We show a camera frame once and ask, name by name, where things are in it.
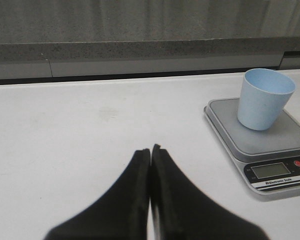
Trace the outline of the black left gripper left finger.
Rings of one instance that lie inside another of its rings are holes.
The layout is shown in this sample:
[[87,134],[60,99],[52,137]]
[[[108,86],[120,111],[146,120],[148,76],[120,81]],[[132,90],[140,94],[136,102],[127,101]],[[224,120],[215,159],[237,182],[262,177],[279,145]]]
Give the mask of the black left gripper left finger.
[[149,149],[135,151],[120,177],[96,202],[52,228],[45,239],[147,239],[150,163]]

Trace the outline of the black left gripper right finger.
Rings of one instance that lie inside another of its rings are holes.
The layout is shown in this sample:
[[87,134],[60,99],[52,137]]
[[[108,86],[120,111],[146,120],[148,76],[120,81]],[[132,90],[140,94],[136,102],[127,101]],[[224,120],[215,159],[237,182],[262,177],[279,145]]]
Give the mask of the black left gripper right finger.
[[166,149],[155,144],[150,198],[157,240],[265,240],[257,225],[235,215],[200,191]]

